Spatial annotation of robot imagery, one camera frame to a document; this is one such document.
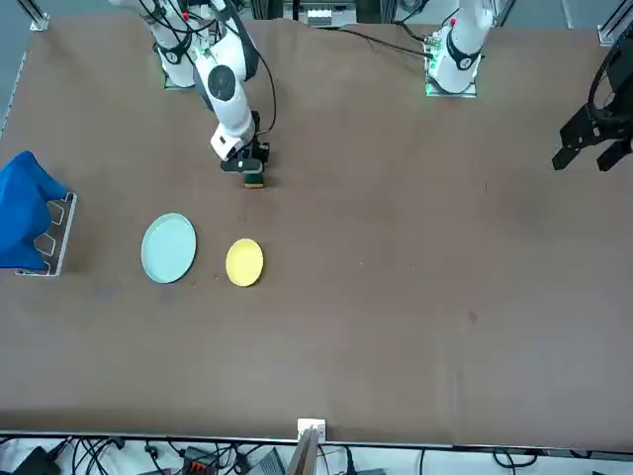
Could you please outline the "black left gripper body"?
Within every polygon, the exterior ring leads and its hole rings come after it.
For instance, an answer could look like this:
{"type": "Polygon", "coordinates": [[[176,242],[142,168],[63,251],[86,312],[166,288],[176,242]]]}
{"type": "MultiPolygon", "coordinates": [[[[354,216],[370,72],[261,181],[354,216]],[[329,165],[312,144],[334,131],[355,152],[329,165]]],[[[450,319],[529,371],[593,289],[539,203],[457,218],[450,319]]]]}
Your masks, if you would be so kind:
{"type": "Polygon", "coordinates": [[[632,121],[632,39],[619,40],[606,57],[606,76],[613,93],[601,110],[606,124],[632,121]]]}

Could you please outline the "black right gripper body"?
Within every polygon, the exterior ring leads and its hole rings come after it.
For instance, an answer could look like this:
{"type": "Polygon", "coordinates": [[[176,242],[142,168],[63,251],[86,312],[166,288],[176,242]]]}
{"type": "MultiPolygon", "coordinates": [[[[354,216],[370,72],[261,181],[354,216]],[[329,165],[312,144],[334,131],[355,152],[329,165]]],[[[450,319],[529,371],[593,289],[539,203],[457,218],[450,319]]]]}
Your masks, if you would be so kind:
{"type": "Polygon", "coordinates": [[[268,162],[270,144],[259,140],[260,115],[257,111],[252,111],[251,116],[254,124],[254,136],[246,146],[244,154],[245,171],[264,171],[268,162]]]}

